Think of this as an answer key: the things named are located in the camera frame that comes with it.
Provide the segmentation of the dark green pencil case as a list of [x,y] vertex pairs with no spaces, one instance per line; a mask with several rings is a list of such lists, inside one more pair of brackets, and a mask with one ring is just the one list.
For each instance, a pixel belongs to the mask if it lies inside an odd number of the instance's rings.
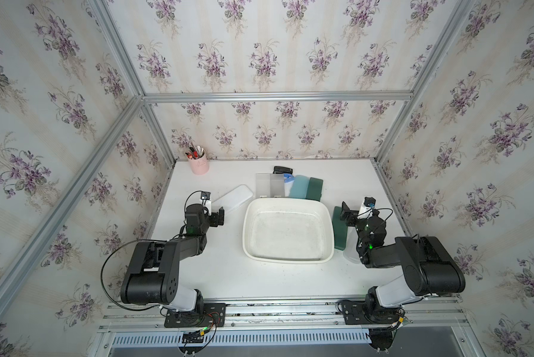
[[324,181],[320,178],[310,177],[307,185],[305,199],[320,202]]
[[332,210],[332,230],[334,237],[334,248],[344,251],[347,245],[348,227],[345,220],[341,218],[341,207],[335,206]]

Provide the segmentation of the white pencil case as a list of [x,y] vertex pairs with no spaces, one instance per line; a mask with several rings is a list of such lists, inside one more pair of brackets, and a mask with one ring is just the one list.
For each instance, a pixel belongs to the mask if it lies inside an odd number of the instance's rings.
[[225,211],[225,214],[228,215],[232,211],[237,210],[237,208],[241,207],[247,201],[251,200],[253,197],[253,191],[247,185],[241,184],[226,193],[224,196],[221,196],[219,199],[213,201],[211,209],[213,212],[219,212],[219,210],[222,208]]

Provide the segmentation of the light blue pencil case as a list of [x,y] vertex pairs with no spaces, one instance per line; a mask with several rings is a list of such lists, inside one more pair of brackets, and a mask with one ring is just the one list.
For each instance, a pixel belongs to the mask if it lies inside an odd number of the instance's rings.
[[305,199],[307,196],[310,177],[297,175],[294,177],[292,186],[289,190],[289,198]]

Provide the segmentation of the white storage basin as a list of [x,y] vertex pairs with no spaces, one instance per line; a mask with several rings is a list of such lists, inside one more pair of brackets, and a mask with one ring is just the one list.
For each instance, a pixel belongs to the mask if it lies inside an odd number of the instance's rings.
[[246,210],[242,235],[243,251],[253,260],[322,264],[334,256],[330,212],[318,201],[255,199]]

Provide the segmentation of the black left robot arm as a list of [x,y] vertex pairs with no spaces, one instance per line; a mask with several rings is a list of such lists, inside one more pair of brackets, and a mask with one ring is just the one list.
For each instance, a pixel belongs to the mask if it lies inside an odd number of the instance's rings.
[[225,209],[210,212],[203,204],[185,208],[185,224],[179,234],[168,241],[139,242],[121,285],[121,301],[165,309],[204,313],[202,294],[179,283],[180,262],[203,253],[209,228],[223,226]]

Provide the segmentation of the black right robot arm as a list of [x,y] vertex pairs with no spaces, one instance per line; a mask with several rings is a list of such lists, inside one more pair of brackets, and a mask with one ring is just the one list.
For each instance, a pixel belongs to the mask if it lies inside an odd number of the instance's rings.
[[341,301],[339,310],[346,324],[393,324],[402,318],[407,304],[465,290],[462,270],[438,238],[396,237],[386,245],[387,220],[380,217],[374,198],[365,200],[365,210],[354,211],[343,202],[333,216],[356,232],[354,251],[359,263],[367,269],[399,266],[402,275],[369,288],[363,302]]

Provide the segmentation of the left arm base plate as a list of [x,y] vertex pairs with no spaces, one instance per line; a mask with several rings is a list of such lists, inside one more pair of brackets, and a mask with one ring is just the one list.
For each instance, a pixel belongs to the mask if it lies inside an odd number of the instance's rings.
[[223,327],[225,325],[226,307],[225,303],[204,303],[202,312],[168,310],[164,319],[164,327]]

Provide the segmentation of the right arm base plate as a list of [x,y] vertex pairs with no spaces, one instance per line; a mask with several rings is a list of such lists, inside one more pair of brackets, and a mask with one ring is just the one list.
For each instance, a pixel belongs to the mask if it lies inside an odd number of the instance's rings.
[[405,315],[401,308],[384,308],[373,300],[340,300],[337,307],[347,325],[396,325]]

